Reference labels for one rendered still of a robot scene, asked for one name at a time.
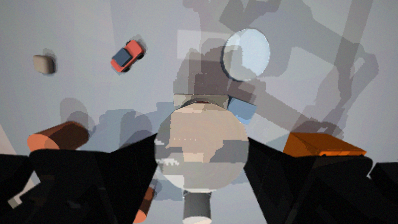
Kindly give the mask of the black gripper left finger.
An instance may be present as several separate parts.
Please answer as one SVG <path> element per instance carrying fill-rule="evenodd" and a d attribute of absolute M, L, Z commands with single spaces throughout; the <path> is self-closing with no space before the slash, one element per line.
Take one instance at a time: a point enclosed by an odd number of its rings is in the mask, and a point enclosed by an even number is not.
<path fill-rule="evenodd" d="M 156 134 L 107 153 L 42 148 L 29 154 L 35 174 L 45 180 L 97 186 L 111 224 L 133 224 L 158 167 Z"/>

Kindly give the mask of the red toy car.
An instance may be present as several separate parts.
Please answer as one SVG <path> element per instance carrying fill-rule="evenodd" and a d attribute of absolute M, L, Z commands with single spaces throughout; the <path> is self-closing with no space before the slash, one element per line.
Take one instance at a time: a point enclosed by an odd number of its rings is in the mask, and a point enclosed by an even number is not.
<path fill-rule="evenodd" d="M 112 58 L 111 64 L 118 72 L 129 71 L 129 66 L 137 59 L 143 58 L 144 49 L 137 41 L 132 40 L 126 43 Z"/>

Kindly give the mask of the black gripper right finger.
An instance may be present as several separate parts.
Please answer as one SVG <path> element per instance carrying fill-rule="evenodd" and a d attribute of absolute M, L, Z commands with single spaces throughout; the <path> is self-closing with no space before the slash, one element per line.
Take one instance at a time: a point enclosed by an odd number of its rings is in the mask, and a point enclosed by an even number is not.
<path fill-rule="evenodd" d="M 314 179 L 321 175 L 368 175 L 366 156 L 292 157 L 250 137 L 243 170 L 268 224 L 291 224 Z"/>

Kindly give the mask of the orange cylinder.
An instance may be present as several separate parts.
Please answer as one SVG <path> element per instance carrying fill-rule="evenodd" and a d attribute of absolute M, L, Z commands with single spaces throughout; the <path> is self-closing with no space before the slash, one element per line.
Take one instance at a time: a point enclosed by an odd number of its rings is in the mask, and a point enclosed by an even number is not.
<path fill-rule="evenodd" d="M 141 223 L 142 221 L 144 221 L 147 217 L 148 211 L 150 210 L 151 207 L 151 201 L 154 197 L 154 191 L 152 188 L 148 187 L 146 193 L 145 193 L 145 197 L 143 199 L 143 202 L 141 204 L 141 206 L 139 207 L 138 210 L 138 214 L 134 220 L 133 223 Z"/>
<path fill-rule="evenodd" d="M 75 150 L 88 141 L 88 133 L 84 126 L 75 122 L 64 122 L 29 136 L 27 145 L 32 151 L 50 148 Z"/>

